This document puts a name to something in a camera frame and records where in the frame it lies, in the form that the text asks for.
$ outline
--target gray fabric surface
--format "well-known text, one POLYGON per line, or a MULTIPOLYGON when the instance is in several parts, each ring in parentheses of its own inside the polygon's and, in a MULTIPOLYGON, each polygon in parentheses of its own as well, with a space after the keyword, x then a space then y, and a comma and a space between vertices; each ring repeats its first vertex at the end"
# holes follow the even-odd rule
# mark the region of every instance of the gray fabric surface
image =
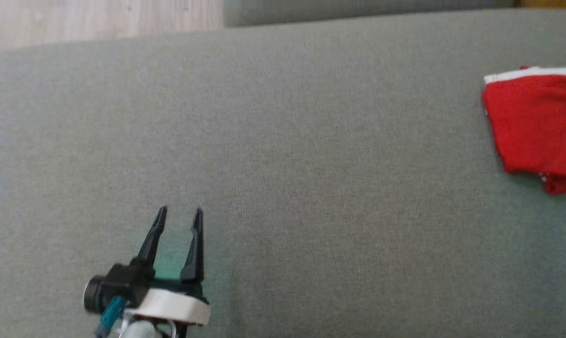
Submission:
POLYGON ((429 11, 502 8, 514 0, 225 0, 227 26, 314 21, 429 11))
POLYGON ((403 15, 0 56, 0 337, 90 337, 85 283, 162 204, 190 337, 566 336, 566 195, 502 171, 483 76, 566 65, 566 11, 403 15))

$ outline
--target wooden floor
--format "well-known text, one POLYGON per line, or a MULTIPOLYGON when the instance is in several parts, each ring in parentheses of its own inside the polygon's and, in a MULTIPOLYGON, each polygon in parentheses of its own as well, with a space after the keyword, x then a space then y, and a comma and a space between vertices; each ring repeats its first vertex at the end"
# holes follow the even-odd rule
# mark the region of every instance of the wooden floor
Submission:
POLYGON ((223 0, 0 0, 0 52, 223 28, 223 0))

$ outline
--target white trim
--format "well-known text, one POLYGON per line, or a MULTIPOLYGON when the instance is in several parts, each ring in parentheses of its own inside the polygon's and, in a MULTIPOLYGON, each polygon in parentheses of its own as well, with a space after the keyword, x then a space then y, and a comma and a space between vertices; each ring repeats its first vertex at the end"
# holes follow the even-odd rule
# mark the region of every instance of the white trim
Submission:
POLYGON ((506 73, 491 74, 484 77, 485 84, 498 81, 519 79, 519 77, 531 77, 536 75, 566 75, 566 68, 540 68, 531 67, 527 69, 507 71, 506 73))
POLYGON ((164 289, 149 289, 138 308, 127 308, 132 315, 207 325, 209 306, 201 300, 164 289))

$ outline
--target cable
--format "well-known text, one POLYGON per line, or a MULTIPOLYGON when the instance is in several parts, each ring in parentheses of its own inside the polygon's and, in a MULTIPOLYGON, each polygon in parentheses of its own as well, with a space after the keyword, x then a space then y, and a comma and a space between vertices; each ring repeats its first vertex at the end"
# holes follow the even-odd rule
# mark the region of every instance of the cable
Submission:
POLYGON ((109 302, 109 305, 101 315, 99 325, 97 325, 97 329, 94 332, 95 338, 107 338, 109 336, 114 323, 116 323, 118 318, 122 317, 124 308, 126 308, 126 299, 124 297, 115 296, 111 298, 111 302, 109 302))

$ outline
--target sofa cushion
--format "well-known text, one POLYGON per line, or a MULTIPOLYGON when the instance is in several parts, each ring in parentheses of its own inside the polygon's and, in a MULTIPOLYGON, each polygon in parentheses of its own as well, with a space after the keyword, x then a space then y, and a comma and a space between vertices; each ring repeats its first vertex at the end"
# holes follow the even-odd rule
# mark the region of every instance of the sofa cushion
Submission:
POLYGON ((507 175, 483 76, 566 11, 369 17, 0 56, 0 337, 88 337, 94 274, 205 212, 190 337, 566 336, 566 196, 507 175))
POLYGON ((502 8, 514 0, 227 0, 227 26, 265 25, 429 11, 502 8))

